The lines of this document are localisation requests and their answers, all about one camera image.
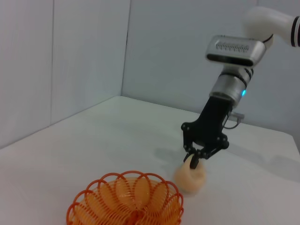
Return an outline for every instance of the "orange wire basket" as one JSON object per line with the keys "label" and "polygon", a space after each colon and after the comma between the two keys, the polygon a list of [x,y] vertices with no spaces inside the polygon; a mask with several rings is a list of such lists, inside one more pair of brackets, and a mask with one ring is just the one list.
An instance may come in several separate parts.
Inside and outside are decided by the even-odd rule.
{"label": "orange wire basket", "polygon": [[67,210],[67,225],[177,225],[182,214],[183,196],[175,184],[127,171],[91,182]]}

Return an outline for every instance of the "white table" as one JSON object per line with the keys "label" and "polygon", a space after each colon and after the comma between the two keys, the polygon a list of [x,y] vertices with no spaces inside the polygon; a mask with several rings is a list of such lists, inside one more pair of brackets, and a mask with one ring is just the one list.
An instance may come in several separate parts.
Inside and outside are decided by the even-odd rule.
{"label": "white table", "polygon": [[[185,156],[180,126],[197,117],[114,97],[0,150],[0,224],[64,225],[75,195],[109,172],[171,180]],[[230,147],[205,161],[207,183],[185,196],[182,224],[300,224],[293,138],[245,124],[225,133]]]}

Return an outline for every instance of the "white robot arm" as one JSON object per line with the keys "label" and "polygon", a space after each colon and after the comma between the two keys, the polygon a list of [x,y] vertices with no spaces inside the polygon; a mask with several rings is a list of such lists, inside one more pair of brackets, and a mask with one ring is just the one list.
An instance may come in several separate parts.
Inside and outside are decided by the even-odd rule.
{"label": "white robot arm", "polygon": [[273,44],[273,34],[288,45],[300,46],[300,19],[265,7],[254,7],[242,21],[246,37],[264,42],[267,49]]}
{"label": "white robot arm", "polygon": [[[200,158],[208,159],[229,142],[222,133],[225,123],[252,79],[253,68],[279,35],[288,45],[300,46],[300,19],[276,10],[254,7],[242,21],[244,37],[214,36],[206,51],[206,59],[224,65],[210,97],[199,118],[181,125],[183,147],[187,152],[184,161],[194,155],[190,168],[195,169]],[[193,147],[193,143],[203,146]]]}

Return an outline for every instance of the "cable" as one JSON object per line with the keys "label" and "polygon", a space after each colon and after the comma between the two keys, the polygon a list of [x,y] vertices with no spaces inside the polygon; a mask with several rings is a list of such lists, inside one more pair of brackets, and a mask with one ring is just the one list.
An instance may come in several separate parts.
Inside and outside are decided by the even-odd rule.
{"label": "cable", "polygon": [[234,125],[233,127],[225,127],[224,126],[224,128],[227,129],[227,130],[235,129],[240,124],[240,122],[241,122],[241,119],[238,118],[237,121],[236,121],[236,125]]}

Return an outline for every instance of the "white wall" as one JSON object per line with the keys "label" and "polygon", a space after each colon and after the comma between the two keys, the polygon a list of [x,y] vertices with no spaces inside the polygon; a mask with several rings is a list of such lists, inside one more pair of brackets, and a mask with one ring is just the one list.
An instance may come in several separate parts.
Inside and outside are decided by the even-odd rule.
{"label": "white wall", "polygon": [[0,0],[0,148],[50,125],[52,0]]}
{"label": "white wall", "polygon": [[120,94],[129,5],[0,0],[0,148]]}
{"label": "white wall", "polygon": [[52,123],[120,95],[130,0],[55,0]]}
{"label": "white wall", "polygon": [[[240,19],[255,5],[300,15],[297,0],[132,0],[122,95],[200,112],[221,71],[204,59],[211,37],[242,36]],[[236,110],[292,134],[298,147],[299,57],[277,38]]]}

